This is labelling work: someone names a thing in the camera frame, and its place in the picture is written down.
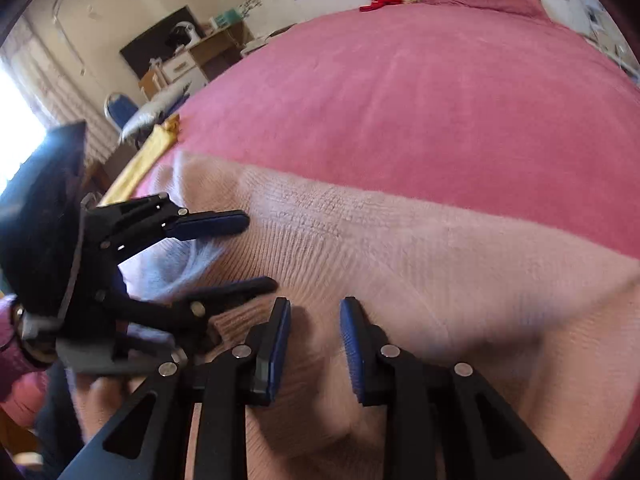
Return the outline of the white patterned curtain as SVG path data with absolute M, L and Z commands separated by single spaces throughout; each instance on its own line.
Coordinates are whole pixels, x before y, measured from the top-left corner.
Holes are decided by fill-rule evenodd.
M 1 62 L 47 129 L 84 120 L 85 165 L 106 162 L 118 147 L 118 134 L 55 62 L 26 18 L 19 18 L 1 46 Z

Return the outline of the pink knitted sweater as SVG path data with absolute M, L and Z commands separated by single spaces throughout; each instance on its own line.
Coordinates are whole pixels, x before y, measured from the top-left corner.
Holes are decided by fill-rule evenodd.
M 393 344 L 468 362 L 574 479 L 603 479 L 639 426 L 639 263 L 536 223 L 341 188 L 189 152 L 142 193 L 242 209 L 226 240 L 165 240 L 129 260 L 129 291 L 167 301 L 268 275 L 292 301 L 280 392 L 247 414 L 253 479 L 377 479 L 384 413 L 350 385 L 338 322 L 356 297 Z

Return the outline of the black television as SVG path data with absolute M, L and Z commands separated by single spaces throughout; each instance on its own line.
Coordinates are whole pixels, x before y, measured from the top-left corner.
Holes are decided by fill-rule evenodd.
M 198 38 L 202 39 L 205 36 L 204 30 L 190 8 L 183 6 L 119 50 L 122 58 L 139 79 L 149 70 L 150 62 L 154 58 L 167 61 L 174 56 L 180 44 L 185 46 L 189 43 L 191 36 L 182 23 L 193 25 Z

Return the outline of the pink bed cover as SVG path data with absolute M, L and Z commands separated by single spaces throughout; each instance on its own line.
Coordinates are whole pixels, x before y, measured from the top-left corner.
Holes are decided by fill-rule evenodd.
M 322 16 L 180 116 L 181 151 L 639 252 L 639 90 L 551 22 L 425 3 Z

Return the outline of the wooden desk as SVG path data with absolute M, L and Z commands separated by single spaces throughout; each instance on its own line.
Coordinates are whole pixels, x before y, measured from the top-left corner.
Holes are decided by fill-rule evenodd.
M 147 101 L 172 84 L 186 84 L 193 96 L 242 58 L 241 51 L 254 36 L 244 22 L 218 29 L 167 61 L 154 61 L 139 80 Z

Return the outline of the yellow garment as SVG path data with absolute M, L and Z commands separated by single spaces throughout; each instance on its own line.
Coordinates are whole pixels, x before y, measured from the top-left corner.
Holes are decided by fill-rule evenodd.
M 100 207 L 126 202 L 130 199 L 136 187 L 155 163 L 176 144 L 180 133 L 180 122 L 180 115 L 176 113 L 168 117 L 162 124 L 153 127 L 142 148 L 128 162 L 100 200 Z

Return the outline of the blue chair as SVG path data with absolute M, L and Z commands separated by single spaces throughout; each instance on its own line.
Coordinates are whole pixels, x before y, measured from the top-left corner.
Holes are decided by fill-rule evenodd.
M 137 104 L 122 92 L 109 94 L 103 105 L 106 120 L 119 132 L 122 132 L 122 128 L 134 117 L 138 109 Z

